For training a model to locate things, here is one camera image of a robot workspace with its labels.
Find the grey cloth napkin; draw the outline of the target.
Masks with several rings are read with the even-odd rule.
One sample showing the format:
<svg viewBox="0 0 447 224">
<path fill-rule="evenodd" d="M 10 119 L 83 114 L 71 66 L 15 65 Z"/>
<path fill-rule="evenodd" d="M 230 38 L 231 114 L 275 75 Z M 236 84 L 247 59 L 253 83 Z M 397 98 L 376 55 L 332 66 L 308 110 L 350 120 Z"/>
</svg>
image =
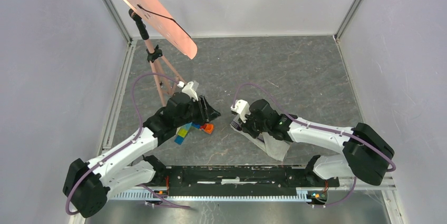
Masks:
<svg viewBox="0 0 447 224">
<path fill-rule="evenodd" d="M 251 141 L 254 145 L 256 145 L 258 148 L 264 151 L 269 157 L 277 161 L 284 161 L 284 159 L 286 158 L 287 152 L 290 148 L 289 143 L 285 141 L 276 140 L 268 133 L 261 133 L 259 136 L 253 138 L 248 133 L 245 133 L 243 131 L 236 131 L 236 132 L 240 133 L 249 141 Z"/>
</svg>

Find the purple fork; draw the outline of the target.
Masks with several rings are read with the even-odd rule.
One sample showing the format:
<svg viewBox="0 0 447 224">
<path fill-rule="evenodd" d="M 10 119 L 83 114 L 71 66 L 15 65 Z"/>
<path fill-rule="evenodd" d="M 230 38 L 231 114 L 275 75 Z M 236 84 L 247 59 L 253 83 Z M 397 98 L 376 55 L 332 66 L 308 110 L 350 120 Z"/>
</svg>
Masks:
<svg viewBox="0 0 447 224">
<path fill-rule="evenodd" d="M 236 131 L 242 131 L 241 125 L 237 121 L 230 122 L 231 127 Z"/>
</svg>

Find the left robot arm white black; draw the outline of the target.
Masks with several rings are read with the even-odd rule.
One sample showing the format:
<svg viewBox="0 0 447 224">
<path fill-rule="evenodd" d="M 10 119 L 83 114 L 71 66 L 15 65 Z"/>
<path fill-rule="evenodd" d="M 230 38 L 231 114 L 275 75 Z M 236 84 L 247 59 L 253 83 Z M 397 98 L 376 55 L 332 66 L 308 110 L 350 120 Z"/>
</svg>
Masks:
<svg viewBox="0 0 447 224">
<path fill-rule="evenodd" d="M 67 197 L 66 213 L 88 218 L 122 191 L 146 183 L 161 185 L 166 178 L 162 168 L 145 161 L 133 167 L 129 164 L 173 138 L 178 128 L 189 123 L 205 125 L 220 116 L 203 95 L 194 100 L 176 92 L 126 140 L 95 158 L 78 158 L 70 164 L 62 189 Z"/>
</svg>

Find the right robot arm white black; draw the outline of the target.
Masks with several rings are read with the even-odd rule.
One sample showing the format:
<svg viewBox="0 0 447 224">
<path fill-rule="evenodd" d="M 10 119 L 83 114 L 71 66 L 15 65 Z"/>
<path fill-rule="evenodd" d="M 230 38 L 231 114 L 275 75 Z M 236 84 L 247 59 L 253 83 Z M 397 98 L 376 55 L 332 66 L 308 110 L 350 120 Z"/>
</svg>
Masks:
<svg viewBox="0 0 447 224">
<path fill-rule="evenodd" d="M 253 142 L 269 157 L 284 161 L 291 143 L 306 143 L 328 149 L 335 155 L 318 154 L 307 165 L 305 181 L 318 186 L 336 177 L 356 177 L 379 186 L 386 173 L 394 171 L 394 150 L 368 124 L 337 127 L 314 123 L 274 110 L 261 99 L 248 104 L 237 100 L 231 107 L 235 131 Z"/>
</svg>

